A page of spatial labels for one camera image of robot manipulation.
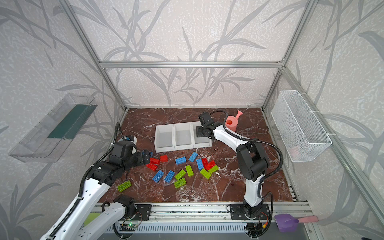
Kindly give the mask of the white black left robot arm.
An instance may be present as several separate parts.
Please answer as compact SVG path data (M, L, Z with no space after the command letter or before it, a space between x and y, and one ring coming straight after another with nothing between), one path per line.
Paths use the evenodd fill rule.
M96 240L110 226L137 214L133 198L124 195L114 199L93 221L85 225L95 204L122 175L140 165L135 138L125 138L120 123L110 149L83 175L79 193L53 226L41 237L43 240Z

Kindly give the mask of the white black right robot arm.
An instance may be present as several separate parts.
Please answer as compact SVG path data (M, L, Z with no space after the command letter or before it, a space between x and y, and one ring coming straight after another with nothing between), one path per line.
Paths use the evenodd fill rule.
M246 179L246 192L244 195L244 212L249 219L255 219L262 211L265 196L262 195L263 184L266 179L272 177L282 168L284 156L282 151L275 145L256 139L249 139L226 127L226 123L217 122L212 118L215 113L226 114L225 121L229 117L226 111L216 110L211 113L204 112L199 115L200 125L196 127L197 137L208 137L220 141L236 152L239 169ZM271 172L267 172L270 166L269 157L264 149L269 146L279 156L278 166Z

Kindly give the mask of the small red lego brick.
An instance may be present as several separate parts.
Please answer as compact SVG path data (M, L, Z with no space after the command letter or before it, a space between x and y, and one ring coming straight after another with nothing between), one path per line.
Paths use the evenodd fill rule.
M160 162L161 163L167 163L168 162L168 156L167 155L160 156Z

